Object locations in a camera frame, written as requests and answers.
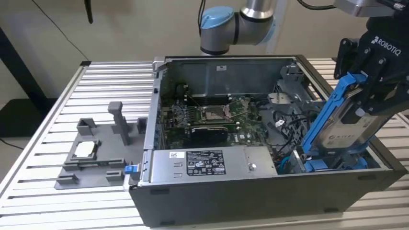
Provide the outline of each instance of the robotic arm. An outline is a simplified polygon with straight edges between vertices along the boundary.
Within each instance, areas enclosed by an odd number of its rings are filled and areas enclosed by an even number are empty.
[[[330,156],[363,167],[356,153],[390,117],[409,108],[407,0],[335,0],[323,7],[296,1],[310,10],[338,8],[368,17],[359,40],[340,41],[334,72],[339,82],[300,143],[311,159]],[[268,0],[247,0],[235,13],[227,7],[210,8],[202,16],[201,50],[220,55],[228,45],[268,40],[272,30]],[[327,169],[336,169],[335,163]]]
[[[343,7],[351,0],[336,0]],[[339,79],[311,129],[302,140],[306,155],[342,156],[360,152],[388,118],[409,108],[409,14],[402,3],[352,1],[366,4],[350,10],[370,17],[358,41],[342,39],[334,78]],[[376,5],[378,12],[363,10]]]

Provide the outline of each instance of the black plastic part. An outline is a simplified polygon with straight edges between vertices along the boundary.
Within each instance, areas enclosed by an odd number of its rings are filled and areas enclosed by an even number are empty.
[[[89,24],[91,24],[94,22],[94,19],[91,17],[90,0],[83,0],[83,5],[85,5],[87,22],[89,22]]]
[[[138,120],[137,120],[138,134],[145,134],[146,124],[147,124],[147,118],[146,117],[138,117]]]
[[[58,184],[77,184],[78,178],[73,173],[66,174],[66,175],[61,175],[57,178],[57,183]]]
[[[74,171],[74,170],[79,170],[79,166],[78,166],[78,163],[73,162],[73,163],[63,163],[62,165],[62,169],[65,171]]]
[[[90,65],[90,61],[82,61],[78,66],[89,66],[89,65]]]
[[[122,170],[106,171],[105,178],[109,182],[117,182],[123,180]]]
[[[77,130],[81,136],[91,136],[90,128],[94,128],[94,120],[91,118],[81,118],[77,123]]]
[[[107,163],[109,167],[111,168],[123,168],[126,166],[126,161],[123,158],[119,159],[111,159]]]
[[[232,45],[236,44],[238,40],[238,34],[239,34],[239,21],[238,21],[238,13],[234,12],[234,37],[232,37]]]
[[[121,102],[109,102],[107,113],[113,115],[113,120],[115,126],[111,126],[114,133],[121,135],[123,145],[129,144],[129,135],[127,135],[127,124],[125,117],[122,116],[122,103]]]
[[[57,99],[47,99],[53,104]],[[33,136],[43,115],[30,99],[11,99],[0,110],[0,138]]]
[[[268,18],[263,18],[263,19],[258,19],[258,18],[250,18],[248,16],[246,16],[240,11],[239,11],[239,16],[242,17],[243,20],[251,22],[251,23],[264,23],[267,22],[272,16],[270,16]]]
[[[338,212],[339,210],[335,207],[327,207],[323,209],[323,213]]]
[[[209,54],[209,55],[223,55],[226,52],[228,52],[228,49],[226,50],[222,50],[222,51],[210,51],[210,50],[206,50],[205,48],[199,47],[199,50]]]

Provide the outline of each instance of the gray floor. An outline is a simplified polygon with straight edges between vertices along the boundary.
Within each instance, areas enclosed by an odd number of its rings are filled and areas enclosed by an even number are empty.
[[[23,148],[30,138],[2,138],[2,140]],[[0,142],[0,181],[5,177],[21,151]]]

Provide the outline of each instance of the white wall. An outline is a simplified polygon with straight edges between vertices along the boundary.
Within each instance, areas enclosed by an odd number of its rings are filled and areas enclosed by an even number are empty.
[[[142,61],[154,56],[199,54],[199,0],[93,0],[94,23],[87,24],[82,0],[35,0],[70,41],[91,61]],[[244,0],[207,0],[206,8]],[[330,0],[306,0],[322,5]],[[83,57],[30,0],[0,1],[0,26],[47,97],[57,97]],[[287,0],[274,54],[332,57],[338,41],[358,37],[363,20],[339,10],[303,9]],[[230,54],[263,54],[264,46],[231,46]],[[0,63],[0,103],[23,97]]]
[[[93,0],[87,24],[82,0],[35,0],[91,61],[142,61],[198,55],[199,0]],[[207,0],[206,8],[244,0]],[[83,60],[30,0],[0,1],[0,26],[47,96],[57,96]],[[231,54],[262,54],[264,46],[234,46]],[[14,95],[15,86],[2,95]]]
[[[304,0],[314,6],[332,0]],[[286,1],[283,23],[274,54],[302,54],[308,58],[330,58],[338,53],[342,38],[359,38],[366,32],[366,18],[347,15],[338,9],[311,11],[295,0]]]

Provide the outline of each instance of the white label sticker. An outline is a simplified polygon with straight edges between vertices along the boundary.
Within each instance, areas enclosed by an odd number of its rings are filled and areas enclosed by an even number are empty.
[[[279,120],[275,122],[275,127],[278,128],[282,124],[284,123],[284,121]]]
[[[332,125],[322,141],[323,147],[328,149],[350,147],[372,120],[372,117],[362,117],[355,124]]]
[[[185,152],[169,152],[169,158],[185,158]]]
[[[215,66],[215,71],[226,71],[227,66]]]

